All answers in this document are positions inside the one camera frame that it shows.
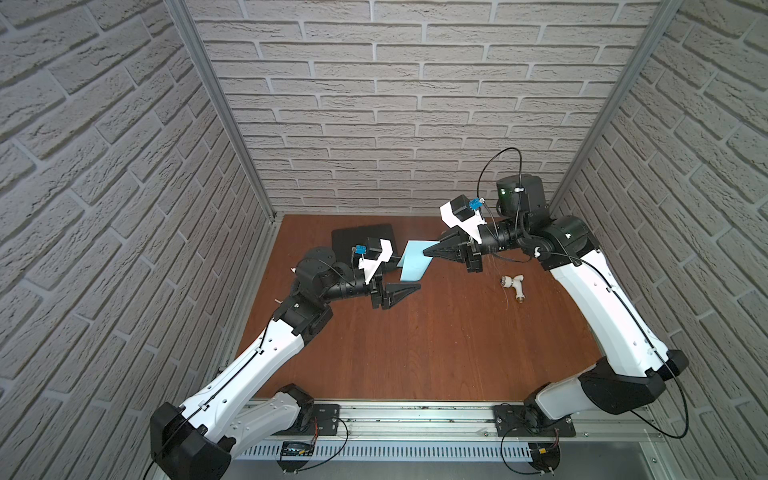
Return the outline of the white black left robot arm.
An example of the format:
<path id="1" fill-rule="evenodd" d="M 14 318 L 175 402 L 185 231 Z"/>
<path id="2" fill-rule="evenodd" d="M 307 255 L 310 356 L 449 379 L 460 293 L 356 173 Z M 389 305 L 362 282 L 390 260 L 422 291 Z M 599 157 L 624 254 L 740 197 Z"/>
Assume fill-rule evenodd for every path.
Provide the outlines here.
<path id="1" fill-rule="evenodd" d="M 314 400 L 288 385 L 251 410 L 261 387 L 331 320 L 337 300 L 368 296 L 389 309 L 420 288 L 429 266 L 422 254 L 394 255 L 383 239 L 355 249 L 356 266 L 326 247 L 308 251 L 294 268 L 289 295 L 265 329 L 222 373 L 180 405 L 163 403 L 150 419 L 150 456 L 170 479 L 220 479 L 233 459 L 281 432 L 309 430 Z"/>

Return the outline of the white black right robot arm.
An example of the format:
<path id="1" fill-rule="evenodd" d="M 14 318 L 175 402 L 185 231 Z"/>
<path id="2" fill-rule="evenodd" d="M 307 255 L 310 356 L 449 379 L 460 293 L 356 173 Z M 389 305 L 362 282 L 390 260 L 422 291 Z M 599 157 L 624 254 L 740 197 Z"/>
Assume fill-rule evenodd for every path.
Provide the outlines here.
<path id="1" fill-rule="evenodd" d="M 517 174 L 496 186 L 501 221 L 487 223 L 481 201 L 460 195 L 441 206 L 448 229 L 425 255 L 480 272 L 484 257 L 521 251 L 571 296 L 603 353 L 594 366 L 531 394 L 528 420 L 543 427 L 576 412 L 618 415 L 655 402 L 688 367 L 686 355 L 668 348 L 630 304 L 588 225 L 551 217 L 539 177 Z"/>

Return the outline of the black plastic tool case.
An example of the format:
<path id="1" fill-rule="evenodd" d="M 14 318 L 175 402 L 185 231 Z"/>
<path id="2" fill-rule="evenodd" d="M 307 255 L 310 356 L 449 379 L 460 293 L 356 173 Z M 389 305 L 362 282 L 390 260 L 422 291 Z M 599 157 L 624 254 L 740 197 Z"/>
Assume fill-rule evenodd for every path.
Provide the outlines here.
<path id="1" fill-rule="evenodd" d="M 389 240 L 393 248 L 393 256 L 399 256 L 393 225 L 380 223 L 333 230 L 331 232 L 331 248 L 336 260 L 350 267 L 356 266 L 352 260 L 354 248 L 357 245 L 365 245 L 368 238 Z"/>

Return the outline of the small green circuit board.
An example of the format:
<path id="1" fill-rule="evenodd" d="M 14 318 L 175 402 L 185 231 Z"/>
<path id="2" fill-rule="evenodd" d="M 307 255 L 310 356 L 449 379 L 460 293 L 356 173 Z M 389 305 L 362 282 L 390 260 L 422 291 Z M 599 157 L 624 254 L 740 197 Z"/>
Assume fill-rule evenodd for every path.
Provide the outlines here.
<path id="1" fill-rule="evenodd" d="M 280 459 L 312 457 L 314 450 L 315 445 L 313 443 L 284 441 L 280 450 Z"/>

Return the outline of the small black connector board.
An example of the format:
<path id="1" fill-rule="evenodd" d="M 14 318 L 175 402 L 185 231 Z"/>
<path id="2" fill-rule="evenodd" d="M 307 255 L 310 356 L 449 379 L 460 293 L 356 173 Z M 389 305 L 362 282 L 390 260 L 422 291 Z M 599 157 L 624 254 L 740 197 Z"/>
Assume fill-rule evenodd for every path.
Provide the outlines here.
<path id="1" fill-rule="evenodd" d="M 561 449 L 559 445 L 546 443 L 529 443 L 531 461 L 529 465 L 537 472 L 551 473 L 559 467 Z"/>

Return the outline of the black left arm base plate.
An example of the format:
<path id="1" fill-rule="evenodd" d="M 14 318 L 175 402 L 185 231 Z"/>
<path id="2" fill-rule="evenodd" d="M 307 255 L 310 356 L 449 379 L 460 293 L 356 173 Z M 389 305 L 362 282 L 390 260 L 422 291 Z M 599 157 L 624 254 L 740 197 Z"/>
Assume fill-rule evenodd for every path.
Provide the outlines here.
<path id="1" fill-rule="evenodd" d="M 288 437 L 329 437 L 336 436 L 340 421 L 340 405 L 334 403 L 319 403 L 303 408 L 294 424 L 288 429 L 277 431 L 273 436 Z"/>

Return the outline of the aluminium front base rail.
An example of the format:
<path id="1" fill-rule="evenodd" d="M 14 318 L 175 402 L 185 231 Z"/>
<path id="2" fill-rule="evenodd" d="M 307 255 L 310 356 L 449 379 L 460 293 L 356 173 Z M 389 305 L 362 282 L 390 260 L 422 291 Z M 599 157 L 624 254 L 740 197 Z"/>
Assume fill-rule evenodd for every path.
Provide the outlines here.
<path id="1" fill-rule="evenodd" d="M 340 405 L 336 436 L 270 436 L 232 460 L 269 461 L 285 473 L 314 471 L 342 462 L 503 463 L 514 472 L 548 475 L 530 465 L 529 443 L 559 445 L 561 461 L 553 474 L 579 462 L 601 467 L 613 452 L 632 450 L 641 471 L 653 479 L 680 479 L 682 470 L 661 434 L 640 416 L 598 411 L 571 415 L 573 438 L 497 435 L 491 402 L 316 401 Z M 284 441 L 315 445 L 314 455 L 280 459 Z"/>

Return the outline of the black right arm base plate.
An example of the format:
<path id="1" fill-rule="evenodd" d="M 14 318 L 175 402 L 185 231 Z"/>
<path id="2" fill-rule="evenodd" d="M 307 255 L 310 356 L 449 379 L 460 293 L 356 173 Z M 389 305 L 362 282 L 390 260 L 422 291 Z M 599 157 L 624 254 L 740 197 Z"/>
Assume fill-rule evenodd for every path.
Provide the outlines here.
<path id="1" fill-rule="evenodd" d="M 534 406 L 502 403 L 492 406 L 494 424 L 499 437 L 564 437 L 573 438 L 576 430 L 570 416 L 551 420 Z"/>

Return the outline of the aluminium right corner post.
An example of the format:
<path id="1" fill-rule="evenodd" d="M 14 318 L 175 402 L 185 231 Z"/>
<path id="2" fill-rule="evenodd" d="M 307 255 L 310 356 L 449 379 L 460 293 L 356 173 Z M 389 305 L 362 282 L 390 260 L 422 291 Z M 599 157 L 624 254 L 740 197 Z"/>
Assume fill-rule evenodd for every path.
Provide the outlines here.
<path id="1" fill-rule="evenodd" d="M 553 198 L 549 204 L 550 210 L 556 209 L 563 201 L 565 194 L 569 191 L 571 185 L 575 182 L 578 173 L 587 163 L 589 154 L 595 148 L 603 131 L 609 125 L 614 115 L 620 109 L 625 97 L 635 84 L 643 67 L 656 50 L 664 33 L 674 19 L 683 4 L 682 0 L 664 0 L 660 1 L 653 16 L 651 17 L 647 28 L 632 54 L 630 55 L 624 69 L 620 73 L 608 94 L 605 103 L 598 112 L 595 121 L 590 127 L 586 137 L 577 150 L 569 168 L 565 172 Z"/>

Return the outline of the aluminium corner post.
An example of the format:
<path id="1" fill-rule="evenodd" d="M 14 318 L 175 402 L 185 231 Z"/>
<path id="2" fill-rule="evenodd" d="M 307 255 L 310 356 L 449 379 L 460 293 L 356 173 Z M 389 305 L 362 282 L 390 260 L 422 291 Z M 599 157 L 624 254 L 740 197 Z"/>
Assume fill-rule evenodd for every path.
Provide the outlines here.
<path id="1" fill-rule="evenodd" d="M 277 213 L 272 206 L 266 189 L 257 173 L 253 159 L 245 144 L 244 137 L 238 127 L 232 108 L 230 107 L 223 87 L 215 73 L 214 66 L 206 51 L 205 44 L 196 28 L 194 19 L 185 1 L 166 1 L 172 20 L 179 31 L 179 35 L 189 53 L 202 85 L 207 91 L 210 101 L 223 126 L 224 132 L 230 140 L 235 156 L 241 164 L 246 179 L 254 190 L 258 203 L 266 218 L 274 223 Z"/>
<path id="2" fill-rule="evenodd" d="M 595 148 L 603 131 L 609 125 L 614 115 L 620 109 L 625 97 L 635 84 L 643 67 L 656 50 L 664 33 L 674 19 L 683 4 L 682 0 L 664 0 L 660 1 L 653 16 L 651 17 L 647 28 L 632 54 L 630 55 L 624 69 L 620 73 L 608 94 L 605 103 L 598 112 L 595 121 L 590 127 L 586 137 L 577 150 L 569 168 L 565 172 L 553 198 L 549 204 L 550 210 L 556 209 L 563 201 L 565 194 L 569 191 L 571 185 L 575 182 L 578 173 L 587 163 L 589 154 Z"/>

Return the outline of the aluminium left corner post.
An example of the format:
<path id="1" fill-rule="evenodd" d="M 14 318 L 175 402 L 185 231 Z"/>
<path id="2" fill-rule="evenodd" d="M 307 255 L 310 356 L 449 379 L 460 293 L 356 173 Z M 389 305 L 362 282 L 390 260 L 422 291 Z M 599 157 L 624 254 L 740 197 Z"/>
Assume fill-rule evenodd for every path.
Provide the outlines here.
<path id="1" fill-rule="evenodd" d="M 230 107 L 223 87 L 215 73 L 214 66 L 206 51 L 205 44 L 196 28 L 194 19 L 185 1 L 166 1 L 172 20 L 179 31 L 179 35 L 189 53 L 202 85 L 207 91 L 210 101 L 223 126 L 224 132 L 230 140 L 235 156 L 241 164 L 246 179 L 254 190 L 258 203 L 266 218 L 274 223 L 277 213 L 272 206 L 266 189 L 257 173 L 253 159 L 245 144 L 244 137 L 238 127 L 232 108 Z"/>

